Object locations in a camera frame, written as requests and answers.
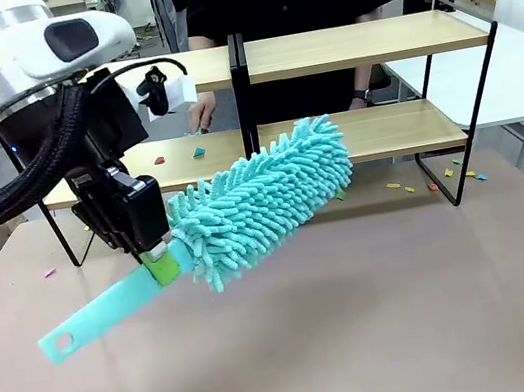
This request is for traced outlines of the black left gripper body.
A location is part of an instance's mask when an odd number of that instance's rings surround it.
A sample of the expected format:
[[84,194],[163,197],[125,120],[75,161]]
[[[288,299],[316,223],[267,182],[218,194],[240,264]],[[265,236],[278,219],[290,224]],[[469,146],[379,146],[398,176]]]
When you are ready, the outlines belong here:
[[120,160],[74,168],[65,181],[77,198],[74,215],[112,249],[138,258],[169,232],[158,181],[129,175]]

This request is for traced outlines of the person's right hand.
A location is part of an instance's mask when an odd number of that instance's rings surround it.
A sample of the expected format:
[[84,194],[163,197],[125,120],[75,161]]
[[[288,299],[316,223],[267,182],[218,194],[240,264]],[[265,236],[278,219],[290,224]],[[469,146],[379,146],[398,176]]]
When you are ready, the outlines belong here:
[[190,130],[193,133],[209,130],[216,103],[217,99],[212,91],[199,93],[197,102],[188,110]]

